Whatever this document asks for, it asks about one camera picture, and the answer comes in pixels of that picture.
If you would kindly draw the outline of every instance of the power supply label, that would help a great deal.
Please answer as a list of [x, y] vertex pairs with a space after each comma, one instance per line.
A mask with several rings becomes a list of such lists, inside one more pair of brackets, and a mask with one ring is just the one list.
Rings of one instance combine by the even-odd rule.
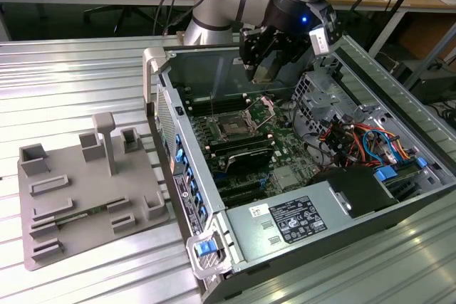
[[271, 206], [269, 212], [287, 243], [328, 229], [308, 196]]

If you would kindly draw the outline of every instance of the aluminum workbench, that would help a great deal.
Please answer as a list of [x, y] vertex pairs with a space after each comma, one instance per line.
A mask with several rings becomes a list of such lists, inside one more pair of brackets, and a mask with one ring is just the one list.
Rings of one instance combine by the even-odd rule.
[[[175, 219], [34, 272], [22, 263], [19, 147], [76, 145], [78, 134], [92, 128], [93, 113], [113, 112], [117, 133], [136, 126], [169, 199], [142, 99], [143, 50], [161, 45], [177, 41], [109, 38], [0, 46], [0, 303], [200, 303]], [[396, 227], [226, 303], [455, 303], [455, 244], [453, 193]]]

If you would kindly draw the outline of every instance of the office chair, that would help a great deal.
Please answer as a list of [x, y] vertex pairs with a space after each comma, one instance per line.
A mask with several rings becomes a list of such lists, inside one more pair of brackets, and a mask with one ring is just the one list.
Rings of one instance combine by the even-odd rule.
[[90, 23], [90, 16], [92, 14], [98, 14], [100, 12], [108, 12], [114, 10], [122, 10], [120, 13], [120, 17], [117, 20], [117, 24], [114, 28], [114, 36], [117, 36], [120, 27], [122, 26], [123, 20], [125, 17], [131, 17], [132, 14], [137, 14], [139, 17], [144, 18], [149, 23], [154, 23], [154, 18], [145, 14], [143, 11], [139, 9], [138, 6], [131, 6], [131, 5], [107, 5], [107, 6], [100, 6], [95, 7], [94, 9], [85, 10], [84, 11], [84, 23]]

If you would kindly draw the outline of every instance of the floor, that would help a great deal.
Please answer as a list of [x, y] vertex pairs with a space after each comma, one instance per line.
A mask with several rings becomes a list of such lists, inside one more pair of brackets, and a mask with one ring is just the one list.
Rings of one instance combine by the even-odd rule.
[[[35, 4], [4, 4], [4, 18], [13, 41], [35, 41], [65, 38], [106, 38], [113, 37], [120, 11], [93, 14], [90, 23], [84, 23], [83, 12], [96, 5], [44, 4], [46, 18], [40, 19]], [[153, 7], [142, 10], [152, 15]], [[183, 29], [186, 22], [178, 27]], [[126, 18], [119, 30], [119, 36], [151, 36], [152, 24], [133, 14]]]

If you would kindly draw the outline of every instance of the motherboard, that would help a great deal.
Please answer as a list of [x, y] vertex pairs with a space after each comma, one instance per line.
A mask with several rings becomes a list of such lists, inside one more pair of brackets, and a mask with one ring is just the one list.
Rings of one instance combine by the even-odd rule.
[[227, 207], [303, 187], [319, 171], [286, 110], [263, 95], [187, 101], [207, 166]]

